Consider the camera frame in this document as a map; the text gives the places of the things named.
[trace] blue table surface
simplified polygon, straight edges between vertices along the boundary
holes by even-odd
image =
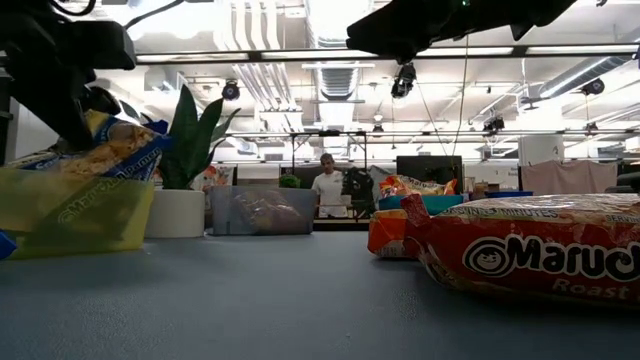
[[[154,241],[0,263],[0,359],[633,358],[640,316],[507,305],[381,261],[366,233]]]

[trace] ceiling light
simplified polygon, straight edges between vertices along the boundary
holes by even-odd
[[[304,70],[317,70],[317,69],[364,69],[374,68],[376,64],[373,63],[315,63],[315,64],[302,64]]]
[[[175,91],[175,90],[176,90],[176,89],[175,89],[171,84],[169,84],[169,83],[168,83],[168,82],[166,82],[166,81],[163,81],[163,82],[162,82],[162,85],[163,85],[165,88],[167,88],[167,90],[169,90],[169,91]]]
[[[138,65],[171,63],[171,64],[188,64],[201,63],[203,61],[246,61],[249,60],[249,54],[245,52],[213,52],[208,54],[193,53],[175,53],[175,54],[141,54],[136,57]]]
[[[418,53],[418,57],[444,57],[444,56],[498,56],[510,55],[513,47],[442,47],[430,48]]]
[[[563,46],[532,46],[527,50],[528,55],[572,55],[572,54],[608,54],[635,53],[638,45],[563,45]]]
[[[376,58],[377,55],[358,50],[324,49],[302,51],[265,51],[262,58],[265,60],[288,59],[341,59],[341,58]]]

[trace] maruchan ramen package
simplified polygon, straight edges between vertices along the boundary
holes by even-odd
[[[456,179],[446,185],[434,182],[422,182],[403,175],[390,175],[379,184],[383,198],[395,195],[452,195],[455,194]]]
[[[16,193],[3,196],[16,203],[32,199],[28,205],[33,212],[14,219],[11,228],[3,230],[41,234],[47,228],[56,228],[70,233],[100,234],[105,238],[119,236],[109,232],[120,231],[124,226],[120,225],[129,221],[139,203],[139,199],[131,194],[140,185],[125,180],[148,181],[160,161],[162,150],[170,145],[170,139],[149,128],[103,113],[89,111],[85,118],[94,136],[91,150],[73,152],[64,141],[59,141],[47,150],[6,165],[7,168],[51,172],[62,177],[48,181],[46,176],[16,172],[12,180]],[[34,196],[34,188],[47,196]],[[108,218],[96,211],[107,208],[113,209]]]
[[[383,258],[416,258],[418,249],[407,249],[404,233],[407,213],[404,210],[376,211],[369,221],[369,242],[367,249]]]
[[[420,196],[402,205],[410,223],[405,236],[419,244],[419,259],[445,286],[640,304],[636,194],[485,199],[432,218]]]
[[[88,111],[87,125],[95,148],[73,153],[64,144],[28,155],[6,165],[23,170],[57,171],[79,176],[104,176],[147,181],[160,161],[169,138],[113,116]]]

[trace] clear plastic container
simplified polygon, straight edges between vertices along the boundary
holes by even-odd
[[[209,234],[299,235],[313,231],[317,194],[308,189],[214,186]]]

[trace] man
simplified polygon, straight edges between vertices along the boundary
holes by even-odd
[[[333,156],[323,154],[320,164],[324,173],[316,176],[311,189],[318,193],[320,217],[347,217],[347,208],[342,202],[342,173],[335,171]]]

